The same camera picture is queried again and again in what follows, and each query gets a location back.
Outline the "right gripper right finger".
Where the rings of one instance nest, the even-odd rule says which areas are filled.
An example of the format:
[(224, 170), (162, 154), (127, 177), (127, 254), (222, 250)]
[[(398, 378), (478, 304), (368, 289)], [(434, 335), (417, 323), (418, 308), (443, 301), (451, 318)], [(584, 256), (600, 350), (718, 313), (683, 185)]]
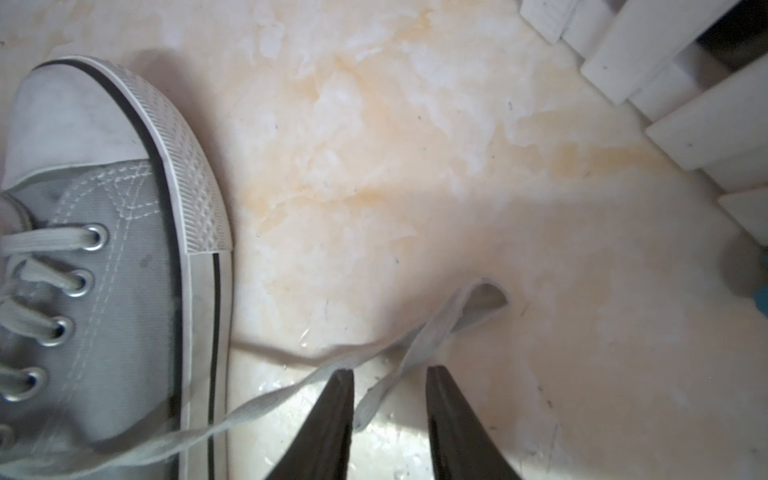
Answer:
[(443, 365), (427, 369), (426, 405), (436, 479), (520, 479)]

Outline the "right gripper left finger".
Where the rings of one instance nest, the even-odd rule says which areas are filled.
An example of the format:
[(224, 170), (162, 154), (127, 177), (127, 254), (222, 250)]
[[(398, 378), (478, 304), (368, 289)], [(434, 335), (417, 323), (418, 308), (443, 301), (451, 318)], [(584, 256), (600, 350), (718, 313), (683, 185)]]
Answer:
[(335, 371), (267, 479), (346, 479), (352, 439), (354, 373)]

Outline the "grey canvas sneaker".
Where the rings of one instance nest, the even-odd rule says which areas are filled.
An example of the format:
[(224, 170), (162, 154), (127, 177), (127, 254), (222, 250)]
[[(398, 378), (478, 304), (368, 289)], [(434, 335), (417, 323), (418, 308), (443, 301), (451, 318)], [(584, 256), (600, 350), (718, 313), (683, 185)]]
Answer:
[(21, 82), (1, 185), (1, 475), (223, 479), (233, 241), (182, 114), (89, 56)]

